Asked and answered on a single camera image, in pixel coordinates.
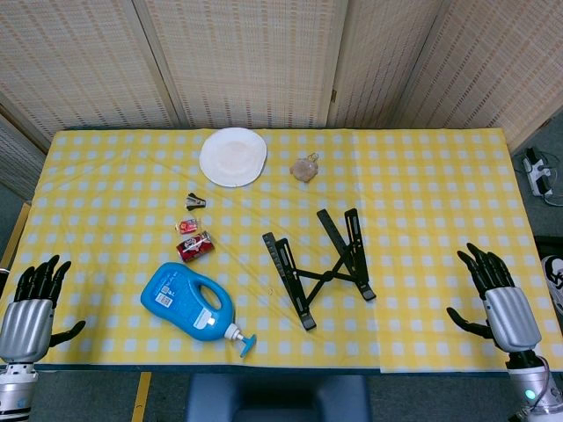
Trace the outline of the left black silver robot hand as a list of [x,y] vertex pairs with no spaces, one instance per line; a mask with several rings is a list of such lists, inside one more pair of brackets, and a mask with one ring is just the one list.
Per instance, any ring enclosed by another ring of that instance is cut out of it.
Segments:
[[84,320],[60,333],[53,322],[62,284],[71,263],[54,255],[39,266],[28,267],[20,276],[12,302],[1,326],[1,359],[8,364],[34,364],[50,348],[72,340],[86,326]]

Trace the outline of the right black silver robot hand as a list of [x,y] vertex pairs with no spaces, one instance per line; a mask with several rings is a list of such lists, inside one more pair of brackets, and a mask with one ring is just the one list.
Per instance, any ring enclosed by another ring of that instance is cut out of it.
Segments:
[[515,285],[505,262],[493,252],[472,243],[458,257],[467,266],[486,312],[486,323],[470,322],[453,308],[450,319],[463,331],[491,339],[505,353],[533,350],[542,336],[524,292]]

